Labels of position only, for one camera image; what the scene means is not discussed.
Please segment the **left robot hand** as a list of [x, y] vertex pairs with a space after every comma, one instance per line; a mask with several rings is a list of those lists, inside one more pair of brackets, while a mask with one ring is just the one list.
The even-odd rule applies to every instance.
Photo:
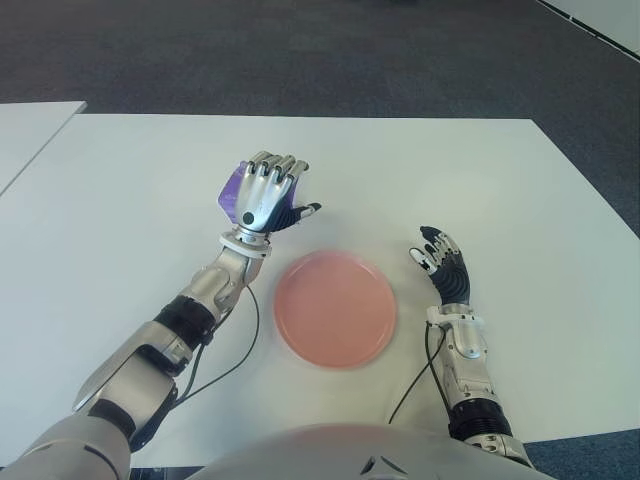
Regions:
[[248, 161], [234, 205], [235, 223], [256, 234], [287, 229], [322, 208], [317, 202], [295, 206], [298, 181], [309, 165], [292, 155], [262, 151]]

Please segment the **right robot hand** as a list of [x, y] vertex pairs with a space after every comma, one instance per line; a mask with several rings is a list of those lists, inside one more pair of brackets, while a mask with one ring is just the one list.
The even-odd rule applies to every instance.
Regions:
[[424, 248], [412, 247], [409, 255], [426, 271], [438, 291], [442, 305], [470, 303], [471, 283], [462, 252], [445, 232], [421, 226]]

